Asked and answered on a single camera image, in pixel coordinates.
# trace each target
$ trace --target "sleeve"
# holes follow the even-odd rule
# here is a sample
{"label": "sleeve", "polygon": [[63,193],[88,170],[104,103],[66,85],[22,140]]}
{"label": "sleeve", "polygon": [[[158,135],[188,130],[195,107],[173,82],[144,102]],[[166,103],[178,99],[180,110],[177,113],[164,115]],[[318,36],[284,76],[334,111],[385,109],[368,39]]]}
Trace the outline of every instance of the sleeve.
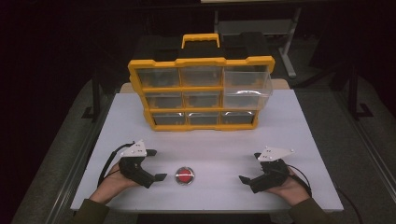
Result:
{"label": "sleeve", "polygon": [[98,224],[103,223],[109,208],[101,203],[96,203],[85,199],[76,215],[69,221],[69,224]]}
{"label": "sleeve", "polygon": [[326,214],[314,199],[294,205],[289,214],[296,224],[335,224],[335,219]]}

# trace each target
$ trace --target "metal frame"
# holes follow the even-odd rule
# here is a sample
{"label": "metal frame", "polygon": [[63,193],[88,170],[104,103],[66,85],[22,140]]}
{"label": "metal frame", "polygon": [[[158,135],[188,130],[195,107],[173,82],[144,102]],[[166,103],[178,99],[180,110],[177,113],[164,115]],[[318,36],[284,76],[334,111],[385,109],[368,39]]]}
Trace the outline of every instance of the metal frame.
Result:
{"label": "metal frame", "polygon": [[361,141],[369,153],[370,160],[373,163],[373,166],[378,173],[378,176],[381,178],[382,183],[385,188],[388,190],[388,193],[392,200],[396,202],[396,178],[393,176],[392,172],[388,168],[388,166],[383,161],[381,155],[378,153],[378,149],[370,138],[369,134],[365,131],[363,126],[359,123],[358,120],[354,117],[353,114],[350,113],[349,109],[345,106],[348,104],[346,102],[345,97],[340,91],[336,91],[334,93],[334,98],[340,105],[340,108],[343,109],[344,114],[346,115],[347,120],[353,126]]}
{"label": "metal frame", "polygon": [[46,219],[47,223],[59,223],[61,214],[69,209],[67,207],[69,200],[73,200],[73,194],[78,188],[79,181],[84,175],[84,171],[90,157],[90,153],[95,147],[96,140],[99,137],[99,133],[105,123],[107,113],[111,107],[114,95],[110,96],[108,99],[108,104],[106,104],[101,113],[98,114],[96,122],[92,123],[91,128],[88,130],[87,135],[81,144],[81,148],[78,151],[76,159],[70,168],[69,175],[64,181],[62,187],[59,189],[56,196],[56,200],[50,209],[49,215]]}
{"label": "metal frame", "polygon": [[219,21],[219,12],[215,11],[214,32],[222,35],[236,35],[248,31],[260,31],[264,35],[286,35],[285,45],[279,48],[283,64],[290,78],[296,78],[293,65],[289,58],[291,41],[300,18],[301,8],[297,7],[293,18],[290,20],[268,20],[268,21]]}

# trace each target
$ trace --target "yellow storage organizer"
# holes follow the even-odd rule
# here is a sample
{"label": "yellow storage organizer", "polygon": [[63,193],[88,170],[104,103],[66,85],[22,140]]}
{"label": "yellow storage organizer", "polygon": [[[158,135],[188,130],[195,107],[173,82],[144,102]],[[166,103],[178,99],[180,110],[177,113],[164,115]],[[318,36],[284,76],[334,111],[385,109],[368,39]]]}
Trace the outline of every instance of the yellow storage organizer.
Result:
{"label": "yellow storage organizer", "polygon": [[254,129],[275,60],[261,33],[143,36],[128,64],[154,131]]}

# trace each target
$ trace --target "wire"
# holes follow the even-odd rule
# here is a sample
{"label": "wire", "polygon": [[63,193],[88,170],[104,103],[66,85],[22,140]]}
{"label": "wire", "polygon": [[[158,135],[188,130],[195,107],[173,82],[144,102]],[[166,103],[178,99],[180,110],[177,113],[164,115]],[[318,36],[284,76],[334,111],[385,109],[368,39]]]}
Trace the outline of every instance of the wire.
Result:
{"label": "wire", "polygon": [[336,183],[334,183],[335,184],[335,189],[339,192],[339,193],[341,193],[343,196],[344,196],[344,198],[346,198],[346,200],[350,203],[350,205],[352,206],[352,208],[353,208],[353,210],[355,211],[355,213],[356,213],[356,216],[358,217],[358,220],[359,220],[359,223],[360,224],[363,224],[363,219],[361,218],[361,213],[359,212],[359,210],[358,210],[358,207],[352,202],[352,200],[350,200],[350,198],[341,190],[341,188],[340,187],[338,187],[338,185],[336,184]]}
{"label": "wire", "polygon": [[119,151],[120,151],[122,148],[124,148],[124,147],[131,147],[131,146],[133,146],[133,145],[134,145],[134,141],[133,141],[132,143],[130,143],[130,144],[124,144],[124,145],[118,147],[116,150],[114,150],[114,151],[111,153],[111,155],[110,155],[110,157],[108,158],[108,160],[107,160],[105,166],[103,167],[102,173],[99,175],[99,180],[98,180],[98,186],[97,186],[97,187],[99,187],[99,185],[100,185],[100,184],[102,183],[102,181],[105,179],[105,173],[106,173],[106,171],[107,171],[107,169],[108,169],[108,166],[110,166],[110,163],[113,161],[114,157],[116,157],[117,152],[119,152]]}
{"label": "wire", "polygon": [[111,172],[110,174],[106,175],[103,179],[106,179],[108,176],[115,174],[116,172],[118,172],[119,170],[116,170],[114,172]]}
{"label": "wire", "polygon": [[308,178],[306,178],[306,175],[301,170],[297,169],[296,167],[294,167],[292,165],[288,165],[288,164],[286,164],[286,165],[291,167],[291,168],[293,168],[293,169],[295,169],[295,170],[297,170],[301,175],[303,175],[305,180],[306,180],[306,184],[308,185],[309,188],[311,188],[311,184],[309,183]]}

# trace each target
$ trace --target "storage organizer handle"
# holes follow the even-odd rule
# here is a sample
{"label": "storage organizer handle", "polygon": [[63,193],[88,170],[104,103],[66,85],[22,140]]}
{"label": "storage organizer handle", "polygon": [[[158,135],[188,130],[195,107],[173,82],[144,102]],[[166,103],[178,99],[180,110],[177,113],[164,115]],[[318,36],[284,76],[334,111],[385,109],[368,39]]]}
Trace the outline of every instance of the storage organizer handle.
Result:
{"label": "storage organizer handle", "polygon": [[187,41],[208,41],[216,40],[218,48],[220,47],[219,35],[218,34],[198,34],[198,35],[183,35],[183,42],[181,48],[184,49],[184,45]]}

